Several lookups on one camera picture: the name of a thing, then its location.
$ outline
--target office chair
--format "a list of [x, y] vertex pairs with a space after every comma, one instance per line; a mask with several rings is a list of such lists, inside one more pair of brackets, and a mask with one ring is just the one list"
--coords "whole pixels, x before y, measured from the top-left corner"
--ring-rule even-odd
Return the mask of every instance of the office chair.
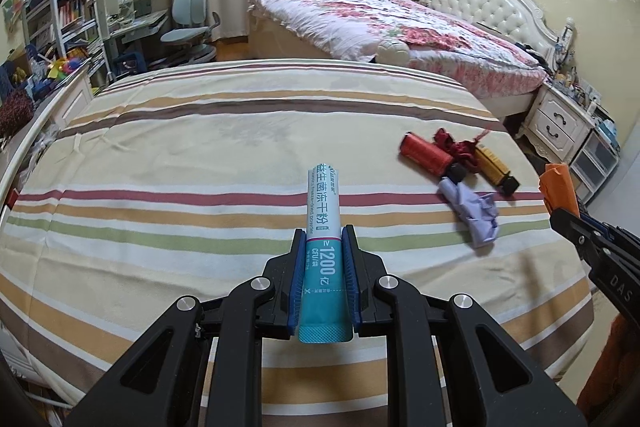
[[212, 26], [202, 26], [207, 20], [207, 0], [174, 0], [171, 15], [183, 28], [165, 33], [164, 44], [182, 46], [175, 55], [167, 58], [168, 66], [178, 64], [204, 64], [216, 58], [216, 47], [206, 43], [213, 28], [220, 26], [220, 16], [212, 12]]

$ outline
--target drawer handle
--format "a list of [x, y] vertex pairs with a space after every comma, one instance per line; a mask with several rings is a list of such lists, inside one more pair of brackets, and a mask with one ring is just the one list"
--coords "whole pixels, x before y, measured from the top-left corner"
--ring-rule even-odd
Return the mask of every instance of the drawer handle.
[[551, 129], [549, 129], [549, 126], [546, 126], [546, 131], [549, 133], [549, 136], [553, 136], [554, 138], [558, 138], [558, 133], [556, 134], [551, 134]]
[[566, 125], [566, 120], [564, 119], [564, 116], [562, 116], [560, 113], [555, 112], [554, 113], [554, 117], [555, 118], [560, 118], [562, 120], [562, 125]]

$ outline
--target silver screw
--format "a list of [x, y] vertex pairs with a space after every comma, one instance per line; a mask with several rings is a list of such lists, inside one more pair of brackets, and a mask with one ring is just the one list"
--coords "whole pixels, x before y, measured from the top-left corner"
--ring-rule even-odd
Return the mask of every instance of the silver screw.
[[196, 307], [196, 299], [193, 297], [183, 297], [176, 304], [181, 312], [188, 312]]
[[396, 286], [398, 286], [398, 279], [396, 279], [392, 275], [383, 275], [380, 279], [378, 279], [378, 283], [383, 288], [386, 288], [387, 290], [391, 290]]
[[453, 297], [453, 304], [455, 304], [458, 308], [467, 309], [471, 308], [471, 305], [474, 303], [474, 300], [464, 293], [459, 293], [455, 297]]
[[266, 290], [271, 285], [271, 281], [267, 277], [256, 277], [251, 281], [251, 288], [254, 290]]

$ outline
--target striped bedsheet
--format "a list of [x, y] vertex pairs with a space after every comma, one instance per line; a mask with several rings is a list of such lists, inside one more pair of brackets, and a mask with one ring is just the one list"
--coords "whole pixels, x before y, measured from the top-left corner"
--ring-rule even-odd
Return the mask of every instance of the striped bedsheet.
[[[315, 143], [321, 125], [330, 139]], [[474, 251], [436, 180], [398, 157], [404, 133], [441, 126], [456, 139], [490, 129], [484, 143], [522, 183], [498, 198], [492, 247]], [[342, 224], [388, 272], [439, 298], [471, 294], [551, 376], [584, 345], [593, 307], [582, 267], [500, 123], [445, 77], [328, 60], [178, 68], [99, 95], [43, 156], [3, 229], [0, 319], [75, 403], [179, 296], [225, 296], [288, 251], [305, 226], [306, 170], [320, 162], [340, 172]], [[384, 339], [265, 341], [264, 424], [385, 425], [385, 349]]]

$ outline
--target white tufted headboard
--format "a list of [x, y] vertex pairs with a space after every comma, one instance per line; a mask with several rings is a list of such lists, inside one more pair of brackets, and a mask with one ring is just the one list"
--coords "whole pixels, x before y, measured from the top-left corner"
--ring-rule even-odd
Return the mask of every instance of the white tufted headboard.
[[[544, 14], [532, 0], [418, 0], [434, 10], [481, 23], [516, 42], [528, 44], [555, 68], [554, 51], [558, 37], [545, 25]], [[567, 19], [573, 29], [573, 20]]]

